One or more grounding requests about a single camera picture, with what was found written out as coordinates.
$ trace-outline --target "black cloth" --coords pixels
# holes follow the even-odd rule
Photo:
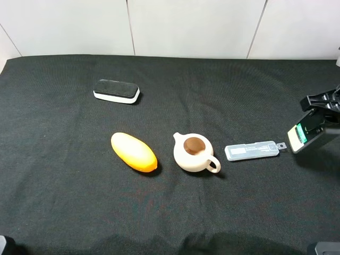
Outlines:
[[[138,84],[133,105],[98,100],[99,79]],[[30,254],[304,254],[340,241],[339,139],[297,157],[227,161],[226,145],[273,140],[305,95],[340,83],[335,61],[39,56],[0,76],[0,234]],[[111,136],[155,153],[129,168]],[[219,174],[188,173],[173,134],[212,144]]]

